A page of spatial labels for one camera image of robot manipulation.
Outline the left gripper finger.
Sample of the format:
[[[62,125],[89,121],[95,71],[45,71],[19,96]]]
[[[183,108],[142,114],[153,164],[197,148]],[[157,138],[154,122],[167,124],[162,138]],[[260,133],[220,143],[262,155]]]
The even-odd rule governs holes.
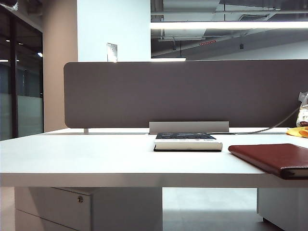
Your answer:
[[[4,7],[11,11],[17,11],[18,10],[18,0],[4,0]]]

